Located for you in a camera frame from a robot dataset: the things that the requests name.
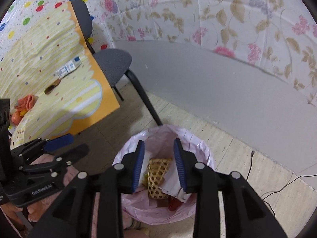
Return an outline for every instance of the wall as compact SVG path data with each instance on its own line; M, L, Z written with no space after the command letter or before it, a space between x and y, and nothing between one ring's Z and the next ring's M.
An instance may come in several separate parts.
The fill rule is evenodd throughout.
M317 174L317 108L289 84L190 44L119 41L115 46L131 53L131 69L148 91L295 173ZM305 181L317 189L317 177Z

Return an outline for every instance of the plastic bag liner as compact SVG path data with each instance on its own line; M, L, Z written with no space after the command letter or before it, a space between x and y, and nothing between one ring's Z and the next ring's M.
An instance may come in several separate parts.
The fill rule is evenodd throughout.
M176 138L180 138L184 150L193 152L199 162L214 169L211 151L203 140L184 128L167 124L146 129L132 136L116 155L113 165L120 163L125 154L134 152L139 140L145 142L145 150L152 153L152 158L172 158L174 160L173 143ZM196 194L192 194L188 201L176 211L169 211L167 207L157 207L157 200L149 198L148 190L142 186L138 187L132 195L122 194L121 199L124 212L149 225L181 221L192 216L196 210Z

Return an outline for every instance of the gray chair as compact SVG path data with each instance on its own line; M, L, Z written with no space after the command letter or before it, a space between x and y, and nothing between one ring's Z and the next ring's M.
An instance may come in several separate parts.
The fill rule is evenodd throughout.
M123 75L126 75L131 81L132 85L138 92L145 106L150 111L153 119L157 125L162 125L162 122L157 115L153 105L151 104L148 96L146 95L145 90L142 88L139 80L135 74L129 70L129 67L132 62L132 56L121 49L105 49L99 52L95 52L91 45L87 42L87 39L90 37L93 31L93 25L90 19L90 14L88 8L84 1L82 0L71 0L72 7L76 14L81 31L86 40L86 44L95 58L96 62L99 64L102 72L106 76L110 86L117 92L120 99L123 101L123 97L116 88L117 82L121 79Z

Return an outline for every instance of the tile floor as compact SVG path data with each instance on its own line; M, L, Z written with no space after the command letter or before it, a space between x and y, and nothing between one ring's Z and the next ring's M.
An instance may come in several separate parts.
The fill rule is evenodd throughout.
M78 170L95 174L111 166L116 152L130 136L143 129L155 126L150 113L134 88L128 84L121 89L124 102L120 109L75 137L76 146L87 143L90 153L75 166ZM163 123L184 127L205 140L213 151L216 171L230 173L239 171L245 178L250 167L252 148L233 138L221 129L190 114L175 105L148 94ZM296 175L256 152L249 176L249 183L261 196L276 191L296 178ZM275 211L276 218L289 238L296 237L317 206L317 192L301 179L287 186L282 192L266 199ZM223 206L221 213L221 234L225 237ZM177 223L148 226L150 238L190 238L193 233L194 216Z

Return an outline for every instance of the black cable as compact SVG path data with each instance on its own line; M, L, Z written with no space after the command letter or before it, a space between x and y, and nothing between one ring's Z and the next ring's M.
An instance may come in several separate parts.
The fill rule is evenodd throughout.
M250 175L250 172L251 172L251 168L252 168L252 158L253 158L253 155L254 155L254 150L251 152L251 164L250 164L250 169L249 169L249 172L248 172L248 176L247 176L247 179L246 181L248 181L248 178L249 178L249 175Z
M272 210L272 212L273 212L273 214L274 214L274 217L275 217L275 212L274 212L274 210L272 209L270 203L268 203L268 202L266 202L266 201L263 201L263 202L269 205L269 207L270 207L270 209Z
M292 182L296 181L298 178L301 178L301 177L314 177L314 176L317 176L317 175L313 175L313 176L299 176L297 177L296 179L292 180L290 183L286 184L282 189L280 189L279 191L275 191L275 192L272 192L270 193L269 195L267 195L263 200L265 200L267 197L271 196L272 194L274 193L279 193L281 192L287 185L290 185Z

